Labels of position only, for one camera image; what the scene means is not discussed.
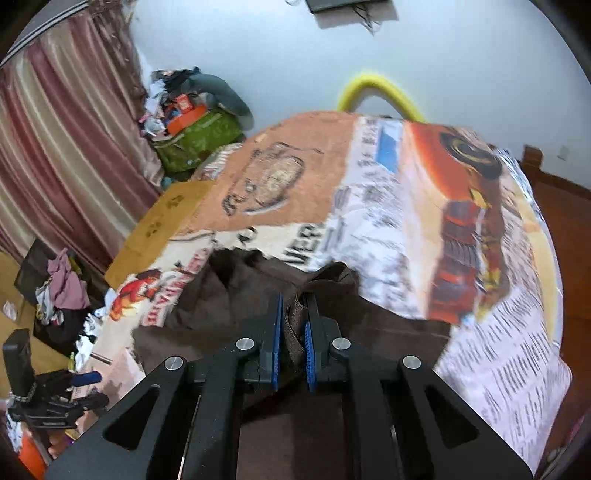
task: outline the pink clothing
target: pink clothing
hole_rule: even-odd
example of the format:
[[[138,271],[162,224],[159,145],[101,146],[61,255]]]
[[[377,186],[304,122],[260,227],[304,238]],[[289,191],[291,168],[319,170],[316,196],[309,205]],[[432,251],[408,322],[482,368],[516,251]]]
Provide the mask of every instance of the pink clothing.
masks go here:
[[[67,248],[55,260],[47,262],[47,272],[51,275],[49,296],[54,308],[81,310],[90,307],[86,282],[72,271]]]

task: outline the green bag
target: green bag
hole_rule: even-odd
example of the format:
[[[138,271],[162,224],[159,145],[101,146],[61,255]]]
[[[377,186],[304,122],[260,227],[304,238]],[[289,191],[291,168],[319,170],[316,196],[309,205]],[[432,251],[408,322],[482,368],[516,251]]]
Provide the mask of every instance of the green bag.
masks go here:
[[[242,135],[233,115],[214,109],[171,140],[154,143],[166,175],[194,170],[217,147],[236,141]]]

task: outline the pink curtain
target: pink curtain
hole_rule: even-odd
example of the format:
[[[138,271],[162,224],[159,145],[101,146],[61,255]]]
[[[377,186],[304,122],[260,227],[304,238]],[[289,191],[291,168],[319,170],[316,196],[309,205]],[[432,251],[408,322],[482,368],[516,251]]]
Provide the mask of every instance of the pink curtain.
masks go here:
[[[137,128],[142,89],[121,6],[93,3],[102,10],[59,23],[0,72],[0,248],[20,260],[37,237],[104,272],[162,172]]]

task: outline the white wall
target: white wall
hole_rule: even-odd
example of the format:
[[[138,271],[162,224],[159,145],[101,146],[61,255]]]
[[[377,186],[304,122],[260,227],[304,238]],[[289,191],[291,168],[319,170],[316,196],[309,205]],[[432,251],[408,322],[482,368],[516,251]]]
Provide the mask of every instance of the white wall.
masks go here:
[[[430,122],[474,127],[517,156],[591,188],[591,85],[528,0],[393,0],[372,36],[347,9],[304,1],[138,0],[132,35],[148,69],[199,66],[251,107],[258,131],[297,112],[334,109],[355,74],[385,75]],[[381,99],[365,113],[390,113]],[[557,158],[565,145],[567,161]]]

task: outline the blue gripper pad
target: blue gripper pad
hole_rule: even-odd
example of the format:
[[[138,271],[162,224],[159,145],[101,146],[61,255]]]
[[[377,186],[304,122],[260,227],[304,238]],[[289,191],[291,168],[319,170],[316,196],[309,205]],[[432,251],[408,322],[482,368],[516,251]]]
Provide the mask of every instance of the blue gripper pad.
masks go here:
[[[310,321],[306,322],[306,377],[308,379],[308,388],[311,392],[316,390],[316,362],[314,359],[314,343],[312,342],[312,328]]]
[[[273,341],[273,390],[279,389],[279,346],[281,345],[281,325],[283,324],[283,295],[279,295],[277,302],[277,319],[275,321],[275,338]]]
[[[101,376],[100,372],[94,370],[92,372],[88,372],[87,374],[74,375],[70,381],[70,384],[72,387],[82,387],[84,385],[99,383],[102,380],[103,377]]]

